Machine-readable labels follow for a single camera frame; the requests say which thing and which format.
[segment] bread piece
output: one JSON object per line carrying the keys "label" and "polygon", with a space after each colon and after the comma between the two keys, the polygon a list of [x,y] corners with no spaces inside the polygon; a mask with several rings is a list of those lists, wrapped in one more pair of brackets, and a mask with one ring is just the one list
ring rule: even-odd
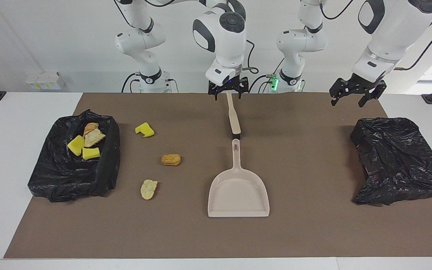
{"label": "bread piece", "polygon": [[161,162],[166,166],[178,166],[181,163],[181,156],[178,154],[164,155]]}
{"label": "bread piece", "polygon": [[141,196],[142,198],[144,198],[145,200],[150,200],[156,190],[156,186],[158,185],[157,181],[153,181],[153,180],[144,180],[144,183],[142,183],[141,186]]}
{"label": "bread piece", "polygon": [[103,133],[101,133],[101,130],[95,129],[91,131],[90,133],[86,134],[86,138],[84,138],[84,147],[88,148],[91,147],[103,140],[106,137]]}
{"label": "bread piece", "polygon": [[89,123],[89,124],[87,124],[86,125],[86,127],[84,127],[84,133],[82,134],[82,137],[83,138],[86,138],[86,135],[88,134],[88,133],[90,133],[91,131],[93,131],[93,130],[95,130],[96,128],[98,128],[99,127],[99,124],[98,123]]}

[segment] white wall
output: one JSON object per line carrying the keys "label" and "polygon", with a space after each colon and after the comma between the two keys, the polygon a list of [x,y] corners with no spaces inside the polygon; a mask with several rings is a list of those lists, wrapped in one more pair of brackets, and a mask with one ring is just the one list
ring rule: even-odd
{"label": "white wall", "polygon": [[[276,48],[279,31],[301,29],[297,0],[241,0],[247,10],[248,38],[256,43],[252,65],[272,72],[282,58]],[[325,51],[307,53],[303,78],[305,90],[327,91],[338,77],[348,78],[370,40],[358,24],[358,0],[339,19],[325,21],[329,45]],[[334,15],[347,0],[332,0],[326,13]],[[157,9],[152,16],[161,23],[167,42],[152,49],[182,91],[206,91],[204,72],[214,56],[192,39],[192,21],[206,8],[184,2]],[[115,35],[127,25],[112,0],[0,0],[0,89],[27,91],[29,72],[59,71],[69,91],[119,91],[134,60],[119,53]],[[410,65],[432,38],[432,26],[401,63]],[[432,65],[432,49],[410,72],[386,77],[387,92],[403,93]]]}

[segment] dustpan handle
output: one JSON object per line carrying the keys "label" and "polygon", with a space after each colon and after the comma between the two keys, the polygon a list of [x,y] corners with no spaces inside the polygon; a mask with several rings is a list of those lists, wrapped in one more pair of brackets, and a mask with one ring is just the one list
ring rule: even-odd
{"label": "dustpan handle", "polygon": [[241,126],[238,119],[238,113],[236,113],[236,110],[234,109],[233,95],[231,94],[231,91],[226,91],[226,99],[228,100],[228,114],[229,123],[231,124],[231,131],[233,132],[233,135],[239,135],[241,134]]}
{"label": "dustpan handle", "polygon": [[238,139],[233,140],[233,169],[241,168],[241,147]]}

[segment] food scrap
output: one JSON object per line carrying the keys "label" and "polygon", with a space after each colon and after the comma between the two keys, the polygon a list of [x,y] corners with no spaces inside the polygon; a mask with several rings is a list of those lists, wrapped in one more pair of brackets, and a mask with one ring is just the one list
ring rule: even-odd
{"label": "food scrap", "polygon": [[142,132],[144,134],[144,137],[151,137],[155,134],[155,131],[146,122],[135,128],[135,132],[136,134]]}
{"label": "food scrap", "polygon": [[84,160],[94,159],[101,157],[101,153],[99,152],[99,148],[83,148],[82,149],[82,158]]}
{"label": "food scrap", "polygon": [[157,181],[153,181],[153,180],[144,180],[144,183],[142,183],[141,186],[141,196],[143,199],[145,200],[150,200],[156,190],[156,186],[158,185]]}
{"label": "food scrap", "polygon": [[74,155],[80,156],[81,151],[84,147],[84,139],[81,135],[77,135],[70,143],[67,144],[67,148],[71,150]]}
{"label": "food scrap", "polygon": [[98,124],[98,123],[94,123],[94,122],[92,122],[92,123],[87,124],[87,125],[84,127],[84,132],[83,132],[83,134],[82,134],[82,137],[83,137],[83,138],[86,138],[86,135],[87,135],[88,133],[90,133],[91,131],[95,130],[95,129],[98,128],[98,127],[99,127],[99,124]]}
{"label": "food scrap", "polygon": [[178,166],[181,163],[181,156],[178,154],[164,155],[161,162],[166,166]]}
{"label": "food scrap", "polygon": [[84,139],[84,147],[91,147],[98,142],[101,142],[106,137],[103,133],[101,133],[101,130],[95,129],[88,134],[86,134],[86,137]]}

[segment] black cable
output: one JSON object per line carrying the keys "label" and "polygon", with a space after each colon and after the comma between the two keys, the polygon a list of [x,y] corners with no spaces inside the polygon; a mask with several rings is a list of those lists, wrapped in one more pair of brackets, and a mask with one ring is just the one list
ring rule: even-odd
{"label": "black cable", "polygon": [[174,82],[176,84],[176,91],[179,93],[180,89],[178,88],[178,82],[175,79],[168,79],[169,82]]}
{"label": "black cable", "polygon": [[351,0],[351,1],[346,5],[346,7],[344,7],[344,9],[343,9],[343,10],[342,10],[338,15],[336,15],[336,17],[332,17],[332,18],[330,18],[330,17],[326,16],[326,14],[324,14],[324,10],[323,10],[323,2],[322,2],[322,0],[319,0],[319,9],[321,9],[321,13],[322,13],[322,15],[323,15],[326,19],[328,19],[328,20],[334,20],[334,19],[337,19],[337,17],[340,17],[341,14],[343,14],[343,12],[346,11],[346,9],[348,9],[348,7],[351,5],[351,3],[353,3],[353,1],[354,1],[354,0]]}
{"label": "black cable", "polygon": [[171,1],[169,1],[168,3],[166,3],[166,4],[162,4],[162,5],[157,5],[157,4],[153,4],[153,3],[151,3],[151,2],[149,2],[148,0],[144,0],[146,3],[148,3],[149,5],[152,5],[153,7],[157,7],[157,8],[161,8],[161,7],[166,7],[166,6],[168,6],[168,5],[171,5],[174,1],[176,1],[176,0],[171,0]]}
{"label": "black cable", "polygon": [[263,82],[258,89],[258,94],[261,92],[261,87],[263,87],[264,84],[270,84],[270,82]]}
{"label": "black cable", "polygon": [[[249,55],[247,56],[247,67],[250,68],[249,60],[251,58],[251,53],[254,50],[254,47],[256,47],[256,44],[254,44],[252,41],[250,41],[248,39],[246,40],[246,42],[252,45],[251,51],[249,51]],[[258,74],[259,69],[257,67],[254,67],[254,68],[250,69],[249,72],[251,72],[252,74]]]}
{"label": "black cable", "polygon": [[251,89],[254,86],[254,84],[262,78],[266,78],[266,75],[261,75],[261,76],[257,77],[256,80],[254,80],[254,82],[252,82],[251,87],[249,87],[249,93],[251,93]]}
{"label": "black cable", "polygon": [[121,10],[121,8],[120,8],[120,6],[118,5],[118,3],[116,3],[116,0],[113,0],[113,1],[114,1],[114,4],[115,4],[115,5],[118,7],[118,9],[120,10],[121,15],[123,15],[123,18],[124,18],[124,20],[126,21],[127,25],[131,26],[132,28],[135,28],[134,26],[132,26],[132,25],[128,22],[128,20],[127,20],[126,17],[125,17],[125,14],[123,13],[123,10]]}
{"label": "black cable", "polygon": [[140,80],[138,80],[138,79],[135,79],[135,80],[132,80],[130,83],[129,83],[129,91],[132,93],[132,84],[134,83],[134,82],[139,82]]}
{"label": "black cable", "polygon": [[[274,70],[273,74],[276,75],[276,71],[278,71],[278,68],[281,66],[281,64],[283,63],[284,58],[281,60],[281,62],[279,62],[279,65],[276,67],[276,69]],[[269,82],[271,81],[271,78],[269,78],[269,80],[267,81],[267,84],[264,86],[264,89],[262,90],[262,93],[264,94],[264,91],[266,91],[266,87],[268,86]]]}
{"label": "black cable", "polygon": [[129,79],[130,79],[131,77],[133,77],[133,76],[135,76],[135,75],[136,75],[135,73],[131,73],[131,75],[129,75],[129,76],[126,78],[126,80],[124,81],[123,87],[121,88],[121,93],[124,93],[124,92],[125,92],[125,87],[126,87],[127,82],[129,81]]}
{"label": "black cable", "polygon": [[425,50],[421,53],[421,55],[418,57],[418,59],[413,63],[413,65],[411,65],[408,68],[395,68],[394,70],[406,71],[406,70],[412,69],[421,60],[421,58],[423,57],[423,55],[425,55],[426,51],[429,49],[429,47],[431,47],[431,44],[432,44],[432,40],[426,46]]}

